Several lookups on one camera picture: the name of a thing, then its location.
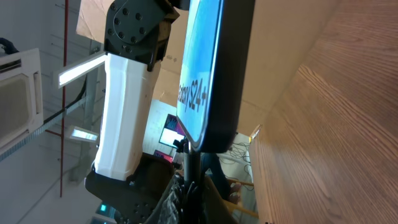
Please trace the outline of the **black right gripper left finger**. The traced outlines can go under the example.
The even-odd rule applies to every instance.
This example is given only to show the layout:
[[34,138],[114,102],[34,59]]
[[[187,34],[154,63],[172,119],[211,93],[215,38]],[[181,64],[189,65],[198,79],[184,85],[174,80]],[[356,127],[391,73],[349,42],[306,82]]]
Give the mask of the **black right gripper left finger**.
[[149,217],[149,224],[184,224],[183,177],[175,174]]

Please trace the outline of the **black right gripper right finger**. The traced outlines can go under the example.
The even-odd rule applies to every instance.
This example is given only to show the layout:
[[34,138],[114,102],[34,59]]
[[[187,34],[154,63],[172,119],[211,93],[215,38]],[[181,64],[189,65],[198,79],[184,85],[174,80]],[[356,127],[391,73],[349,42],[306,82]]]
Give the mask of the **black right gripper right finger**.
[[203,224],[237,224],[210,177],[204,175],[201,178],[200,187],[201,212],[199,222]]

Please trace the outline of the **Samsung Galaxy smartphone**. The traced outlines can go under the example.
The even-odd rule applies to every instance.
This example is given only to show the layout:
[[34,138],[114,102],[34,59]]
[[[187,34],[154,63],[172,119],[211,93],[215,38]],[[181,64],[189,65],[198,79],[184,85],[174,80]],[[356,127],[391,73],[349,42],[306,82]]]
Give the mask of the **Samsung Galaxy smartphone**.
[[177,119],[195,152],[226,152],[238,127],[254,1],[191,1]]

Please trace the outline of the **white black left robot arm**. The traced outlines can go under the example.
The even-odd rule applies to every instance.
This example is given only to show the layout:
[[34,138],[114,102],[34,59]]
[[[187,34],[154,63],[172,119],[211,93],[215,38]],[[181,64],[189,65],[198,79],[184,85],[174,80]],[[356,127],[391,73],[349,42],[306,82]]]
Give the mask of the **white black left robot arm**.
[[85,188],[115,209],[117,223],[156,222],[174,174],[142,144],[172,23],[188,8],[188,1],[115,0],[108,9],[100,141]]

